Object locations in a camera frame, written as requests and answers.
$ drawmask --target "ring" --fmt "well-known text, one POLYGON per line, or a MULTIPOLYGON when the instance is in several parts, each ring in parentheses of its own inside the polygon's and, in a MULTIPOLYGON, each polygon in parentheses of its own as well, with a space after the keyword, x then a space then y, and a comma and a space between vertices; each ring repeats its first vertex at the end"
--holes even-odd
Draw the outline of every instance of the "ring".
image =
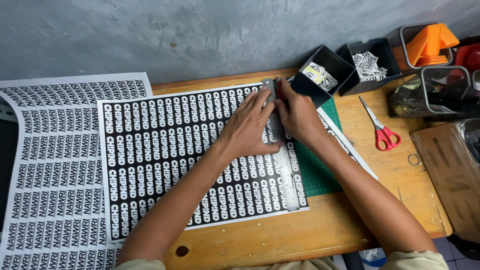
POLYGON ((417 154, 410 154, 410 155, 408 156, 408 162, 409 162, 410 165, 412 165, 412 166, 417 166, 417 165, 420 164, 420 157, 419 157, 417 154), (413 164, 412 161, 410 161, 410 158, 411 158, 412 156, 415 156, 415 157, 418 158, 418 162, 417 162, 416 164, 413 164))

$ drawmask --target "wooden desk surface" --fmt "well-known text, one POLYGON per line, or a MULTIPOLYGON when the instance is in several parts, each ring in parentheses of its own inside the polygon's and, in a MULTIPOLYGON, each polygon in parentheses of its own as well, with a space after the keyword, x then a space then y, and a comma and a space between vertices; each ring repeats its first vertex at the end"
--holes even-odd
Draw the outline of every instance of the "wooden desk surface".
MULTIPOLYGON (((154 95, 260 82, 276 76, 290 77, 297 68, 226 76, 152 86, 154 95)), ((421 119, 388 117, 385 94, 402 84, 390 82, 361 94, 380 122, 402 137, 391 151, 375 147, 374 126, 358 95, 334 96, 345 136, 392 192, 420 221, 432 238, 450 235, 452 226, 425 167, 412 166, 408 156, 416 153, 410 132, 425 127, 421 119)), ((343 192, 308 198, 310 211, 184 231, 168 251, 167 269, 225 269, 261 266, 293 260, 319 258, 378 247, 343 192), (179 246, 190 251, 176 255, 179 246)))

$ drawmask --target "shirt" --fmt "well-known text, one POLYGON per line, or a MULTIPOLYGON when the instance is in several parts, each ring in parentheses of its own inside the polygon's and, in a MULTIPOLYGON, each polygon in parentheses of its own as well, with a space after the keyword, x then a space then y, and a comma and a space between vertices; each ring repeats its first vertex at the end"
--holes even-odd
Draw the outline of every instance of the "shirt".
MULTIPOLYGON (((423 252, 394 252, 387 258, 387 262, 380 270, 448 270, 443 256, 432 251, 423 252)), ((122 263, 115 270, 166 270, 159 260, 147 261, 136 259, 122 263)), ((234 267, 230 270, 340 270, 328 257, 304 261, 293 261, 282 264, 257 267, 234 267)))

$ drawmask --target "red-handled scissors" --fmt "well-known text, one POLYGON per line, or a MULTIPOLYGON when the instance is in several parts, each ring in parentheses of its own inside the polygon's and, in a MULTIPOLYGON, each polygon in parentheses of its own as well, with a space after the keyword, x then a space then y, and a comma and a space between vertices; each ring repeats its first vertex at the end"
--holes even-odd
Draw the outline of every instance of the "red-handled scissors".
POLYGON ((359 98, 360 98, 361 102, 363 103, 363 105, 365 106, 365 109, 367 110, 368 115, 370 115, 370 118, 373 122, 373 125, 375 126, 376 146, 377 146, 378 150, 380 150, 380 151, 390 151, 393 148, 397 147, 400 144, 400 142, 402 141, 402 138, 400 138, 400 135, 391 131, 388 127, 382 125, 382 123, 380 123, 380 121, 378 121, 377 117, 375 116, 375 114, 373 114, 372 110, 368 107, 368 105, 365 103, 365 101, 363 101, 363 98, 361 98, 360 96, 359 96, 359 98), (396 137, 396 143, 392 142, 391 136, 396 137), (380 146, 381 141, 385 143, 386 148, 382 148, 380 146))

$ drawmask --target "concrete wall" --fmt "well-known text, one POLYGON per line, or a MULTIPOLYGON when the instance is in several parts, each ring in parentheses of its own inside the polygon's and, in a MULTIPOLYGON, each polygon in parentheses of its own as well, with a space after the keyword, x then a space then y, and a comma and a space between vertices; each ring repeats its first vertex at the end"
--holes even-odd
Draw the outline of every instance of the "concrete wall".
POLYGON ((476 36, 479 13, 478 0, 0 0, 0 80, 268 71, 406 24, 440 21, 476 36))

